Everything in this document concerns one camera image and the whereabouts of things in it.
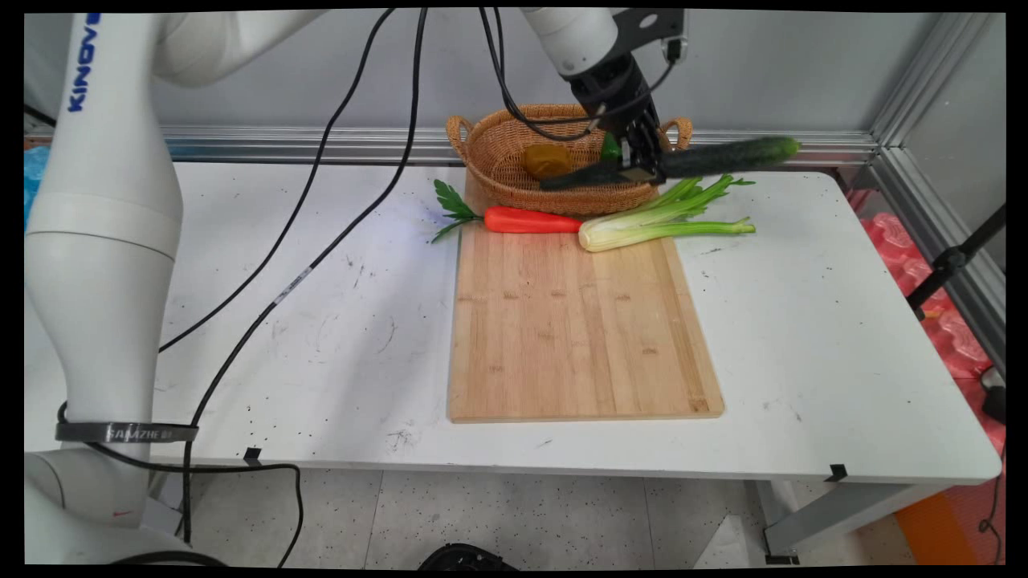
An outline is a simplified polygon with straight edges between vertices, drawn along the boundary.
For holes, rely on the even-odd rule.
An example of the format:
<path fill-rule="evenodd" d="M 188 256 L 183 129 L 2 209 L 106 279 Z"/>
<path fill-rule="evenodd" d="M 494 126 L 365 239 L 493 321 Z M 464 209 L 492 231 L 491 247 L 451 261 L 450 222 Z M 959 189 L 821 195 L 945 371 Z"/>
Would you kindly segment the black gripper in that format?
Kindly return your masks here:
<path fill-rule="evenodd" d="M 661 185 L 663 154 L 669 143 L 660 128 L 650 85 L 634 55 L 621 55 L 570 78 L 570 91 L 598 127 L 619 140 L 620 174 L 633 182 Z"/>

